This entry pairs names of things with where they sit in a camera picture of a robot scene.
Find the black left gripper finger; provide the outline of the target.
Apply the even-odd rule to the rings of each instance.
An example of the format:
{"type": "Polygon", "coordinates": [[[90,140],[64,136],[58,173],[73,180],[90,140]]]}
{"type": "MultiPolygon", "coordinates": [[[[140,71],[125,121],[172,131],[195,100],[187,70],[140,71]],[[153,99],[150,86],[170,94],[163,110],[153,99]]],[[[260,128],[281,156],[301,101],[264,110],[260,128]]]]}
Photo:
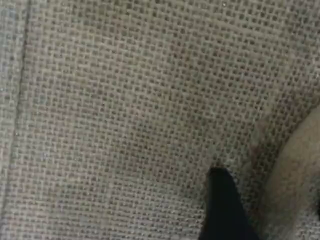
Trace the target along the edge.
{"type": "Polygon", "coordinates": [[[206,183],[205,218],[198,239],[258,240],[230,172],[211,167],[206,183]]]}

